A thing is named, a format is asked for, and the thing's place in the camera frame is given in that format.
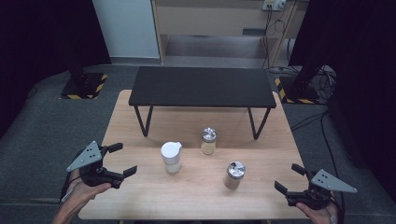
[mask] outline human hand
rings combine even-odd
[[[297,203],[296,207],[308,216],[314,224],[338,223],[338,210],[333,203],[330,203],[326,208],[320,210],[313,210],[303,203]]]
[[[70,175],[69,184],[67,192],[71,192],[68,198],[59,208],[53,224],[67,224],[70,223],[75,215],[97,194],[103,193],[111,188],[109,183],[101,184],[95,187],[89,187],[82,182],[79,177],[79,170],[74,170]]]

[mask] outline power outlet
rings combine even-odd
[[[264,0],[262,10],[274,10],[276,0]]]
[[[281,11],[285,8],[286,0],[264,0],[262,4],[263,11]]]

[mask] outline wall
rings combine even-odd
[[[160,58],[150,0],[92,1],[111,58]]]

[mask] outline black curtain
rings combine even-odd
[[[110,60],[92,0],[0,1],[0,137],[39,80],[101,63]]]
[[[370,168],[396,202],[395,11],[391,0],[311,0],[290,65],[315,58],[334,69],[332,118],[352,160]]]

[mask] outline white cup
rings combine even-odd
[[[182,146],[179,142],[167,142],[161,147],[165,169],[169,174],[175,174],[180,170],[181,149]]]

